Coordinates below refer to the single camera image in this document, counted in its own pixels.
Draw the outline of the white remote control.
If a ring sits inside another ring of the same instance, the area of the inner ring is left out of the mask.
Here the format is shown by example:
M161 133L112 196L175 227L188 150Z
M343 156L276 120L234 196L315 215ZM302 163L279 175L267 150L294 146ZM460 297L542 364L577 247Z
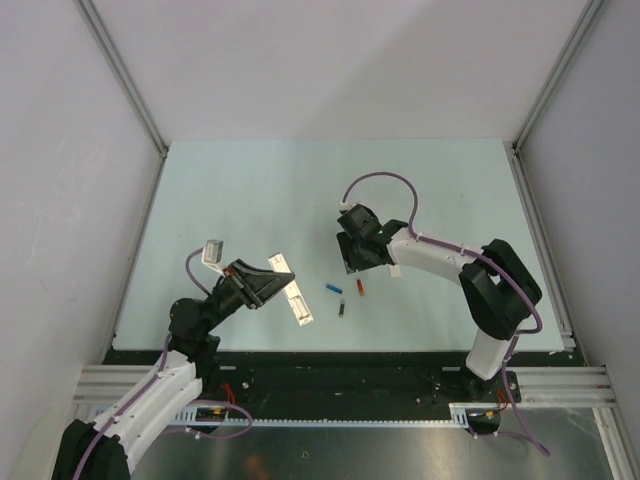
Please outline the white remote control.
M268 258L268 262L274 272L292 272L285 257L281 253L270 256ZM300 326L308 325L314 321L311 310L309 309L309 306L307 305L295 279L289 282L288 285L284 288L284 294L296 318L296 321Z

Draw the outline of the white battery cover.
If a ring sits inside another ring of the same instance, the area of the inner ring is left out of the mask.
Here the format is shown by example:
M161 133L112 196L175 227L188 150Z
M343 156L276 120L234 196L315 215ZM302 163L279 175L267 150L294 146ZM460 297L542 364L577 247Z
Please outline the white battery cover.
M402 276L401 268L399 265L389 265L389 273L392 278L399 278Z

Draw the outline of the light blue battery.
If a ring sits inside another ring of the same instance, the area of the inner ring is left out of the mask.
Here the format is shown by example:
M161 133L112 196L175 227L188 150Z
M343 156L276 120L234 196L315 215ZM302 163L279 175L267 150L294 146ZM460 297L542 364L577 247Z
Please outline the light blue battery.
M340 294L340 295L341 295L341 294L343 294L343 290L342 290L341 288L339 288L339 287L335 286L335 285L332 285L332 284L326 284L326 288L327 288L328 290L330 290L330 291L334 292L334 293L337 293L337 294Z

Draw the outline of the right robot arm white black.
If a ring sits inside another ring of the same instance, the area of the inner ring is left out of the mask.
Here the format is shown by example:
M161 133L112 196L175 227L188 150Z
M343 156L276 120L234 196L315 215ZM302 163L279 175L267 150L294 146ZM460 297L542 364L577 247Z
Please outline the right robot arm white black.
M495 239L479 248L428 239L409 223L382 224L363 204L342 204L336 238L349 273L380 266L410 267L461 288L476 335L452 389L484 401L497 389L497 376L510 360L517 338L537 334L538 283L512 246Z

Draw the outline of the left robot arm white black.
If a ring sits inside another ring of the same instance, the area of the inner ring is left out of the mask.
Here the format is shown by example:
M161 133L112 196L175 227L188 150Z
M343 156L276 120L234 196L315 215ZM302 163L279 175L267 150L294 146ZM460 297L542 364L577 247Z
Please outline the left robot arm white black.
M102 414L66 427L53 478L130 478L180 411L219 392L220 339L212 330L241 308L263 307L295 279L292 272L257 269L242 260L219 274L205 298L172 304L162 353L146 376Z

